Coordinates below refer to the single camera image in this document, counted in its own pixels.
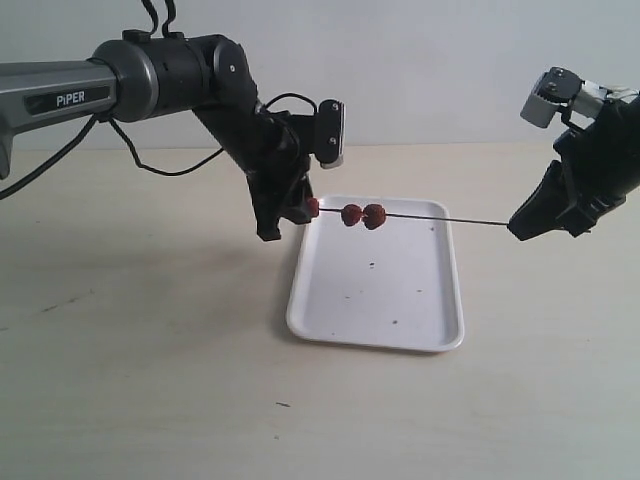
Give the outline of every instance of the white wall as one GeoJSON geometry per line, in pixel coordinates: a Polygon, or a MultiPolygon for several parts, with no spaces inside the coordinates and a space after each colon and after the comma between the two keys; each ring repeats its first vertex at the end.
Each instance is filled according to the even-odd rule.
{"type": "MultiPolygon", "coordinates": [[[[243,44],[261,98],[293,90],[346,102],[350,144],[551,138],[559,127],[540,131],[519,111],[538,75],[555,64],[590,80],[640,86],[634,0],[177,3],[176,29],[243,44]]],[[[2,0],[0,62],[83,59],[122,29],[147,25],[138,0],[2,0]]],[[[16,147],[58,147],[79,125],[22,135],[16,147]]],[[[140,147],[213,143],[189,113],[127,127],[140,147]]],[[[85,146],[121,143],[101,126],[85,146]]]]}

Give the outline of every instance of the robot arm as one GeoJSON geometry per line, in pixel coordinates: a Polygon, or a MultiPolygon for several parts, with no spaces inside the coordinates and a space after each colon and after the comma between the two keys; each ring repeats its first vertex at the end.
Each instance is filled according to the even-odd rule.
{"type": "Polygon", "coordinates": [[[341,164],[344,106],[313,105],[313,115],[269,111],[243,48],[222,35],[127,30],[86,61],[0,65],[0,179],[16,134],[88,115],[117,127],[191,110],[245,173],[257,234],[277,240],[281,218],[311,220],[310,155],[341,164]]]}
{"type": "Polygon", "coordinates": [[[508,229],[520,240],[563,229],[578,237],[640,185],[638,91],[605,87],[554,67],[536,82],[521,116],[546,128],[556,113],[569,128],[554,143],[551,162],[508,229]],[[581,128],[573,112],[593,122],[581,128]]]}

